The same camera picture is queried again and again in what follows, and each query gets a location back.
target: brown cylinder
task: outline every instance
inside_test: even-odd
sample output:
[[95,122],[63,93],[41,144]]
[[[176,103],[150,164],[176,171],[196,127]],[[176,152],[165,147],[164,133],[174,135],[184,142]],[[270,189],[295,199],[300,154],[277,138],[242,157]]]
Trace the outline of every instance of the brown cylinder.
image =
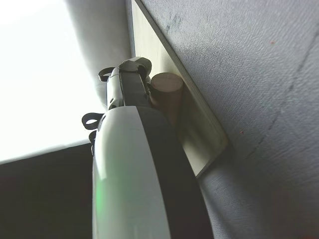
[[182,96],[183,80],[173,73],[159,73],[150,84],[150,100],[153,108],[166,115],[176,128]]

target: wooden board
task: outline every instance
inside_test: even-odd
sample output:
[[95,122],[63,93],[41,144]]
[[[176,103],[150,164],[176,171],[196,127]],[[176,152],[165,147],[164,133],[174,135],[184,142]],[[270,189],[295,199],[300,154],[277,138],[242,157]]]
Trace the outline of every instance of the wooden board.
[[171,72],[184,81],[177,135],[195,175],[224,150],[227,137],[190,75],[140,0],[132,0],[136,56],[152,62],[150,77]]

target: gray wall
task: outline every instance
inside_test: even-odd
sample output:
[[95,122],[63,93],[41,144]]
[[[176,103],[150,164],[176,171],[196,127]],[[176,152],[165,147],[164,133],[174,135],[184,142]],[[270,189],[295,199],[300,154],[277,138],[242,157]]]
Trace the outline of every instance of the gray wall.
[[319,237],[319,1],[143,2],[231,143],[199,179],[215,237]]
[[97,92],[105,104],[106,84],[97,74],[131,57],[125,0],[65,0]]

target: beige board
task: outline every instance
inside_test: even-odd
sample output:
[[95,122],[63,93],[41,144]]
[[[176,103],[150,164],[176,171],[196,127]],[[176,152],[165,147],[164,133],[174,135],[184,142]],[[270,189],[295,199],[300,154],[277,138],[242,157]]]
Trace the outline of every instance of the beige board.
[[195,175],[198,176],[227,146],[227,137],[209,105],[139,0],[132,0],[132,16],[135,53],[136,56],[148,58],[152,62],[150,77],[170,72],[181,76],[184,81],[177,135]]

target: white light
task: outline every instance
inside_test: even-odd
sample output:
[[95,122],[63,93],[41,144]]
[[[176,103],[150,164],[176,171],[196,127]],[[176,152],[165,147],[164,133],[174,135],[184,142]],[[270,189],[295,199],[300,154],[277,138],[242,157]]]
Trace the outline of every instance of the white light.
[[104,109],[63,1],[1,1],[0,68],[0,161],[88,141]]

